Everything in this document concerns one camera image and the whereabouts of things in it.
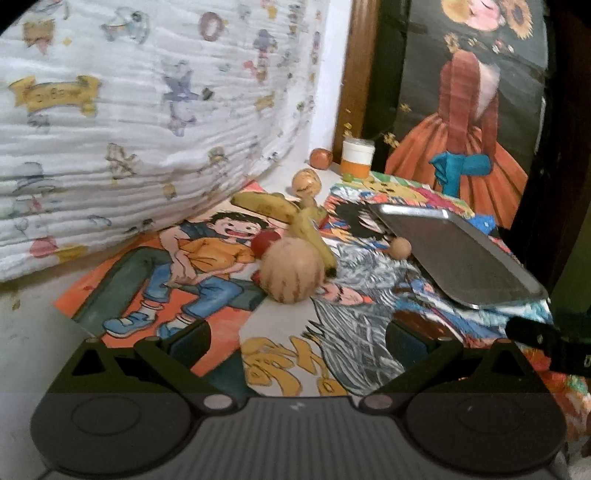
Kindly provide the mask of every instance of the silver tray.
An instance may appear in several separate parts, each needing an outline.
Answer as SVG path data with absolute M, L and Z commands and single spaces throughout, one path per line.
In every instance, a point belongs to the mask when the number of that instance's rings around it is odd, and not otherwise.
M 452 300 L 472 309 L 546 300 L 546 289 L 484 233 L 448 210 L 375 203 L 371 210 Z

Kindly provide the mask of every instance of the gray hair drawing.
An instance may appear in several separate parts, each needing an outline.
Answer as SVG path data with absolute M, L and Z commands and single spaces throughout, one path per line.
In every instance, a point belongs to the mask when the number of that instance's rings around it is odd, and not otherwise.
M 374 249 L 338 244 L 339 265 L 334 283 L 363 293 L 395 287 L 409 273 L 420 276 L 408 261 L 396 261 Z
M 318 340 L 327 367 L 349 393 L 367 395 L 404 372 L 386 348 L 390 319 L 374 314 L 379 306 L 312 302 L 320 321 L 310 322 L 307 334 Z

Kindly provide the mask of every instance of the orange shirt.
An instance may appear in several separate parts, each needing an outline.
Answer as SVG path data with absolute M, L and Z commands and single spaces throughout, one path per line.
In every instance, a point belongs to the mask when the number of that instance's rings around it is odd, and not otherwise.
M 188 252 L 191 265 L 203 272 L 225 270 L 237 263 L 253 263 L 255 256 L 246 245 L 229 244 L 221 238 L 200 238 L 185 244 L 181 250 Z M 216 275 L 228 280 L 229 274 Z

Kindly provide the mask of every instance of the bed sheet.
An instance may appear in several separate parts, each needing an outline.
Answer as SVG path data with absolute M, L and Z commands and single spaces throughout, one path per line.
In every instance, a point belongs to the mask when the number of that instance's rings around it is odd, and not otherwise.
M 2 35 L 0 281 L 205 210 L 314 108 L 326 0 L 41 0 Z

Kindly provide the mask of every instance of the red dress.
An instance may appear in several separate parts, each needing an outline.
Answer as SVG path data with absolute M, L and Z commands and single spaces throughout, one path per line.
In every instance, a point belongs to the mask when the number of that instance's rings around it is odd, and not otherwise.
M 441 70 L 439 111 L 428 116 L 400 142 L 386 162 L 385 172 L 419 181 L 441 191 L 429 161 L 437 154 L 484 153 L 492 162 L 487 176 L 462 175 L 459 197 L 472 210 L 492 215 L 497 225 L 510 228 L 525 189 L 527 175 L 496 141 L 498 92 L 476 118 L 480 68 L 473 53 L 459 50 Z

